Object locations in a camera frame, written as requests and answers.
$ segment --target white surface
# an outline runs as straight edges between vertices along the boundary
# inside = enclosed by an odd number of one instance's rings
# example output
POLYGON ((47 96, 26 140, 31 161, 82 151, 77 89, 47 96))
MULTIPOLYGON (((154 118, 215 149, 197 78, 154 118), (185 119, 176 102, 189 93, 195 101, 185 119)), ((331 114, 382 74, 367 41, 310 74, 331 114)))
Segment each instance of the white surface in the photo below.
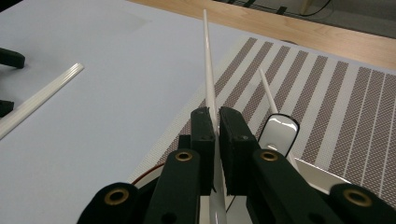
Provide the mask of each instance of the white surface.
POLYGON ((333 175, 305 161, 299 159, 294 161, 297 164, 300 175, 305 179, 305 181, 308 182, 311 187, 318 189, 325 194, 330 193, 330 189, 333 185, 345 183, 350 184, 350 182, 344 178, 333 175))
POLYGON ((237 196, 227 211, 228 224, 251 224, 247 209, 247 197, 237 196))
MULTIPOLYGON (((99 189, 126 180, 204 83, 202 29, 120 0, 2 12, 0 45, 26 66, 0 65, 1 99, 21 105, 71 64, 85 69, 0 141, 0 223, 75 223, 99 189)), ((209 29, 213 64, 246 34, 209 29)))

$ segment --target wooden surface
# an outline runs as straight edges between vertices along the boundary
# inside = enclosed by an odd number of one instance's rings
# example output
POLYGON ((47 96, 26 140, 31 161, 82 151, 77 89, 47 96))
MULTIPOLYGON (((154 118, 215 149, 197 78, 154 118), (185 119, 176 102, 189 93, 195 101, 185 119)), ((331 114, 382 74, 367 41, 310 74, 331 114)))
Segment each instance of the wooden surface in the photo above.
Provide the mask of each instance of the wooden surface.
POLYGON ((289 40, 311 49, 372 65, 396 69, 396 39, 367 35, 310 21, 208 0, 130 0, 149 7, 201 19, 258 35, 289 40))

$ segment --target white stick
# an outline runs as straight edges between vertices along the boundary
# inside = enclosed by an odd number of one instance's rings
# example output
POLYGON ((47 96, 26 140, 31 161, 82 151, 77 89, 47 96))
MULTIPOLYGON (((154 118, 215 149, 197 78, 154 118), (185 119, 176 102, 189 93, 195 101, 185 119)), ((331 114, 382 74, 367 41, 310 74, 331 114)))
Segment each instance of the white stick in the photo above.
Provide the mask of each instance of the white stick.
MULTIPOLYGON (((276 104, 274 101, 274 98, 272 97, 271 91, 270 91, 270 87, 268 86, 268 82, 267 82, 267 78, 265 77, 264 72, 262 71, 262 69, 260 68, 260 75, 262 76, 262 85, 264 86, 264 90, 265 90, 265 94, 267 95, 268 101, 270 103, 270 107, 271 107, 271 111, 273 114, 277 114, 277 108, 276 108, 276 104)), ((297 163, 295 161, 295 157, 294 154, 290 151, 289 155, 288 155, 288 160, 291 163, 291 165, 294 167, 294 169, 298 170, 298 166, 297 163)))
POLYGON ((216 136, 215 143, 215 164, 214 164, 214 178, 213 187, 209 197, 209 216, 212 224, 227 223, 224 188, 223 188, 223 173, 221 169, 220 153, 219 153, 219 127, 218 127, 218 109, 216 107, 216 93, 212 70, 212 59, 209 44, 209 29, 207 24, 206 9, 204 9, 204 33, 205 33, 205 83, 206 83, 206 98, 205 104, 209 107, 210 118, 212 119, 213 130, 216 136))
POLYGON ((70 81, 70 79, 77 75, 83 68, 82 64, 76 63, 41 91, 18 106, 18 108, 0 119, 0 140, 44 104, 55 92, 70 81))
POLYGON ((276 108, 274 98, 272 97, 270 87, 268 86, 267 78, 265 77, 265 74, 262 71, 262 69, 260 68, 259 70, 260 70, 260 75, 262 76, 262 85, 264 86, 265 94, 267 95, 268 102, 270 103, 271 111, 273 114, 277 114, 278 111, 276 108))

